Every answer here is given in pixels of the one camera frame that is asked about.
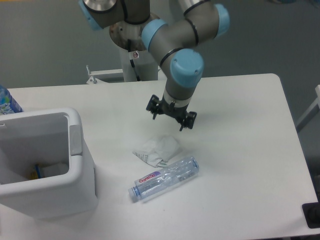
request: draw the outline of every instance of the crumpled paper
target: crumpled paper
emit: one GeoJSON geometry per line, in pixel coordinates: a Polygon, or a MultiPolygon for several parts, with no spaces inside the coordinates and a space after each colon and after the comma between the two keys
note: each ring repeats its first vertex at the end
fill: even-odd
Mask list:
{"type": "Polygon", "coordinates": [[[132,153],[146,164],[157,168],[167,166],[167,162],[174,157],[179,148],[179,143],[172,136],[156,136],[134,149],[132,153]]]}

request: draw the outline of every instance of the plastic water bottle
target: plastic water bottle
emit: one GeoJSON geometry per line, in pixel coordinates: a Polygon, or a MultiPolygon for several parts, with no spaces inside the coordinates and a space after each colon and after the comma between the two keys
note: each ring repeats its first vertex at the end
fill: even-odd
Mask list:
{"type": "Polygon", "coordinates": [[[132,201],[137,202],[180,183],[198,172],[199,165],[195,158],[186,157],[136,180],[135,186],[128,191],[132,201]]]}
{"type": "Polygon", "coordinates": [[[20,105],[11,96],[8,89],[0,85],[0,115],[23,112],[20,105]]]}

